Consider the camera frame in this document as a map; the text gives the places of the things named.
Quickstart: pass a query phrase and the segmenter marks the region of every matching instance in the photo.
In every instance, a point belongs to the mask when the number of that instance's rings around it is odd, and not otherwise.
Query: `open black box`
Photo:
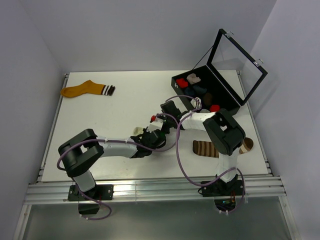
[[[223,29],[220,29],[218,31],[217,37],[214,41],[213,46],[210,48],[211,53],[209,55],[209,58],[207,60],[206,65],[195,68],[198,63],[207,55],[207,53],[201,58],[201,60],[195,65],[195,67],[187,72],[184,72],[182,74],[179,74],[177,76],[173,76],[171,80],[171,86],[173,87],[174,91],[178,95],[186,95],[185,94],[185,88],[180,88],[177,84],[178,79],[185,79],[187,81],[187,76],[190,74],[195,74],[197,77],[201,79],[200,82],[190,84],[188,82],[188,88],[192,88],[194,86],[199,86],[202,88],[205,88],[207,93],[210,93],[213,96],[212,105],[219,105],[221,109],[228,110],[232,115],[235,115],[241,106],[243,106],[250,96],[254,93],[254,91],[257,89],[259,84],[262,82],[262,80],[265,78],[265,76],[268,74],[266,70],[252,57],[250,56],[231,36],[231,33],[226,32]],[[244,99],[242,99],[239,94],[231,87],[231,85],[227,82],[226,79],[223,78],[223,76],[218,72],[216,67],[213,65],[213,59],[215,57],[215,54],[217,52],[221,39],[226,38],[228,41],[228,44],[234,46],[237,48],[237,50],[240,52],[241,57],[246,60],[246,64],[252,64],[254,68],[256,68],[261,75],[259,77],[256,77],[257,80],[254,83],[253,86],[250,86],[251,89],[247,90],[247,95]],[[196,96],[192,97],[199,97],[201,101],[203,102],[203,96],[204,94],[196,94]],[[181,101],[183,102],[184,106],[187,108],[187,110],[193,110],[194,106],[191,104],[191,99],[187,97],[180,97]],[[208,109],[210,106],[204,106],[202,104],[203,109]]]

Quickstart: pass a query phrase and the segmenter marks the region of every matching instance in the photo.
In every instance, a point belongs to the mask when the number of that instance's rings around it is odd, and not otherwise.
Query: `red object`
[[[188,82],[184,78],[179,78],[176,80],[176,84],[182,89],[185,89],[188,87]]]
[[[151,117],[151,120],[150,120],[150,122],[152,123],[153,121],[155,121],[156,120],[156,116],[155,115],[153,115],[152,117]]]
[[[220,110],[220,106],[219,105],[212,105],[210,107],[210,112],[218,112]]]

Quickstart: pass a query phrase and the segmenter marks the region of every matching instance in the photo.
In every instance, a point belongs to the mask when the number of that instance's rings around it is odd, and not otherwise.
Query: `gray floor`
[[[25,240],[289,240],[277,197],[249,198],[219,215],[213,200],[115,203],[111,217],[79,218],[76,204],[32,206]]]

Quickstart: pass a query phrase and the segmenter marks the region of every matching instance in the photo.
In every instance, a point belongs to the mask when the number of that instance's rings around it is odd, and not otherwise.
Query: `brown striped sock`
[[[249,152],[254,147],[254,141],[251,138],[246,137],[239,149],[240,154]],[[203,157],[218,158],[219,152],[215,148],[214,144],[210,141],[196,141],[192,143],[192,151]]]

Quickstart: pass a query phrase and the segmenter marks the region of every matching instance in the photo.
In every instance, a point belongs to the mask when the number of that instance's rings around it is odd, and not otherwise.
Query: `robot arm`
[[[143,128],[143,131],[137,136],[127,139],[107,139],[97,136],[92,129],[86,129],[62,144],[58,152],[67,175],[77,183],[85,195],[97,199],[97,194],[101,195],[101,192],[97,192],[99,189],[90,172],[90,167],[99,158],[121,156],[133,159],[149,156],[153,151],[165,145],[166,134],[170,133],[170,129],[178,127],[177,122],[168,117],[168,114],[178,122],[190,114],[189,112],[181,113],[173,101],[162,104],[161,109],[164,114],[153,116],[150,125]],[[180,129],[196,129],[208,133],[219,152],[218,175],[237,166],[239,147],[246,135],[225,109],[210,113],[195,112],[181,123]],[[235,189],[237,177],[236,170],[229,171],[219,179],[216,185],[217,190],[212,192],[218,192],[218,195],[215,196],[226,196],[226,193]]]

